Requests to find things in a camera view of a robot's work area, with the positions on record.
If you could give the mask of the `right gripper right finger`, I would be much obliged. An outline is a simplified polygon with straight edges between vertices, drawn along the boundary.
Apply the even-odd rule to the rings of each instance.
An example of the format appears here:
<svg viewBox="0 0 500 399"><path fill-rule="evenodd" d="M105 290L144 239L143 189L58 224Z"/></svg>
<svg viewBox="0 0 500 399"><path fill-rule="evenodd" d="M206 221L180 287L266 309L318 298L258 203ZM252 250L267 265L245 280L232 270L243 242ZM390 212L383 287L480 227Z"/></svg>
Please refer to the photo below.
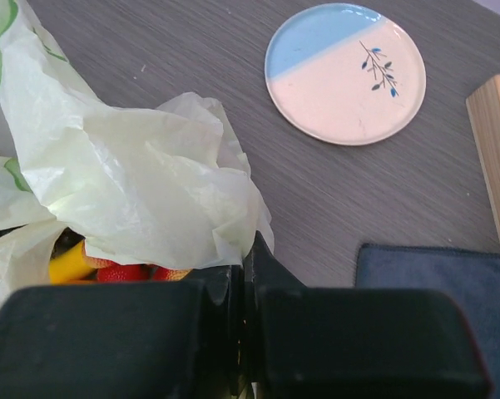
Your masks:
<svg viewBox="0 0 500 399"><path fill-rule="evenodd" d="M487 398L458 305L417 288L310 288L261 234L245 257L245 344L267 398Z"/></svg>

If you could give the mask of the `red strawberries cluster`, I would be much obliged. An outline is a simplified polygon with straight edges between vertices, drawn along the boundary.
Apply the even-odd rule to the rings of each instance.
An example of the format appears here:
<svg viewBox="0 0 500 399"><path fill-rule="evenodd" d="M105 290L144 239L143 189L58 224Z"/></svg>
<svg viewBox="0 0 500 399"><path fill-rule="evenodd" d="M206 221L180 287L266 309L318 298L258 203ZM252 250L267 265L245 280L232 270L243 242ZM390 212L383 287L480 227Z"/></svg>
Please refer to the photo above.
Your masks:
<svg viewBox="0 0 500 399"><path fill-rule="evenodd" d="M97 270L99 283L126 283L136 281L179 281L191 269L172 270L154 264L120 265L109 259L85 257L87 266Z"/></svg>

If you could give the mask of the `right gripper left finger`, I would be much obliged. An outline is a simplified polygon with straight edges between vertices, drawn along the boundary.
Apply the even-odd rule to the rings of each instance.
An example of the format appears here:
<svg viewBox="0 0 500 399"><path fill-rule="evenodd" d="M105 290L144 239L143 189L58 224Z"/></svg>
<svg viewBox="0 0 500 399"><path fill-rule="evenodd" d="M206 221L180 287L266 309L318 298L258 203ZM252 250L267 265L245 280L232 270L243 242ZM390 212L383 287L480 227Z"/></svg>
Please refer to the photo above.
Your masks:
<svg viewBox="0 0 500 399"><path fill-rule="evenodd" d="M232 397L242 278L19 289L0 308L0 398Z"/></svg>

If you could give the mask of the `green avocado print plastic bag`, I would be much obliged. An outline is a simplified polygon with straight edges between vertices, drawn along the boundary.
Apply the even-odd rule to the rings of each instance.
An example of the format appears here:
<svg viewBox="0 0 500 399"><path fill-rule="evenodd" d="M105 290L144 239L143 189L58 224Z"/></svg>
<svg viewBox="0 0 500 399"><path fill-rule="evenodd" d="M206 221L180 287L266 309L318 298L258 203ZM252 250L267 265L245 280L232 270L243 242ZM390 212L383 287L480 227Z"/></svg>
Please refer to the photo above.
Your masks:
<svg viewBox="0 0 500 399"><path fill-rule="evenodd" d="M155 109L105 104L25 1L0 1L0 307L49 282L65 229L90 255L171 269L239 265L270 212L222 104L193 92Z"/></svg>

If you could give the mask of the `yellow banana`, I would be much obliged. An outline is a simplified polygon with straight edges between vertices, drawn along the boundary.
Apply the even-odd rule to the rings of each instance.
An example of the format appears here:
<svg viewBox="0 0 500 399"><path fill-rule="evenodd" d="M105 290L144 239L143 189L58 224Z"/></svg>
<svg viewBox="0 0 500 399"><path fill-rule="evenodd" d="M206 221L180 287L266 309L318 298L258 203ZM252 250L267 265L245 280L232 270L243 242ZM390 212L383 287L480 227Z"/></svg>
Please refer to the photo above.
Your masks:
<svg viewBox="0 0 500 399"><path fill-rule="evenodd" d="M70 281L88 277L94 268L87 264L85 259L84 242L52 259L48 265L48 273L52 284L64 284Z"/></svg>

